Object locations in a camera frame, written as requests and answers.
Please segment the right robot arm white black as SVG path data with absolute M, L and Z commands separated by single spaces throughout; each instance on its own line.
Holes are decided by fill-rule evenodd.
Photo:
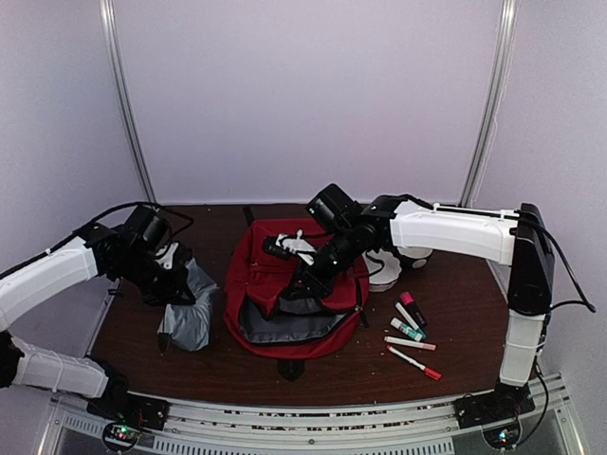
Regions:
M 330 240 L 315 248 L 304 234 L 279 234 L 274 244 L 298 257 L 295 279 L 317 298 L 369 250 L 440 250 L 507 265 L 508 326 L 500 387 L 487 396 L 492 417 L 503 419 L 523 402 L 552 302 L 554 253 L 539 209 L 474 210 L 430 204 L 409 194 L 381 195 L 367 207 L 335 186 L 317 194 L 307 212 Z

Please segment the red backpack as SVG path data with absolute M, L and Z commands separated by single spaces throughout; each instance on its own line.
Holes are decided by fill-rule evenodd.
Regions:
M 323 246 L 324 231 L 310 218 L 259 219 L 243 208 L 248 230 L 234 249 L 225 282 L 224 321 L 240 345 L 278 362 L 288 381 L 304 373 L 306 360 L 331 355 L 366 325 L 364 307 L 369 297 L 367 266 L 358 258 L 338 275 L 334 292 L 326 299 L 286 300 L 300 261 L 279 259 L 264 251 L 280 234 L 303 233 L 314 247 Z

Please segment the grey pencil pouch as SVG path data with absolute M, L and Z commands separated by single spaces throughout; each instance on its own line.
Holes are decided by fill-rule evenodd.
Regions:
M 194 304 L 166 306 L 156 332 L 162 353 L 170 344 L 187 352 L 207 347 L 211 340 L 213 310 L 223 301 L 220 287 L 195 259 L 186 262 L 186 269 L 186 284 L 194 296 Z

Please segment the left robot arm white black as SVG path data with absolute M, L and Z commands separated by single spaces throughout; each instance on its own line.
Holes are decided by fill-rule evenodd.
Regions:
M 98 399 L 117 421 L 136 413 L 124 379 L 91 358 L 34 346 L 9 328 L 21 316 L 81 282 L 97 277 L 133 284 L 150 306 L 192 305 L 187 284 L 191 251 L 179 242 L 163 246 L 169 224 L 152 215 L 117 227 L 90 223 L 25 265 L 1 275 L 1 385 L 71 392 Z

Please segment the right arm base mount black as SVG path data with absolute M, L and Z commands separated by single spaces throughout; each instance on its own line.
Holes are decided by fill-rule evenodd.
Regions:
M 492 391 L 466 394 L 453 402 L 461 429 L 513 419 L 535 409 L 530 388 L 497 383 Z

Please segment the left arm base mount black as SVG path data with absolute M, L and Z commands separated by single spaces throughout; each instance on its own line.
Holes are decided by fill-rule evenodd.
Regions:
M 169 402 L 130 392 L 129 381 L 124 374 L 107 362 L 102 362 L 101 367 L 108 377 L 106 388 L 100 398 L 85 399 L 86 411 L 132 428 L 163 430 Z

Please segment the pink highlighter marker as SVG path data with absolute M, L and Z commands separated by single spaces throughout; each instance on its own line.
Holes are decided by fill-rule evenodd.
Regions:
M 409 316 L 412 317 L 417 326 L 419 328 L 425 328 L 428 325 L 428 322 L 426 321 L 426 318 L 422 314 L 412 295 L 409 292 L 403 292 L 400 294 L 399 299 L 405 311 Z

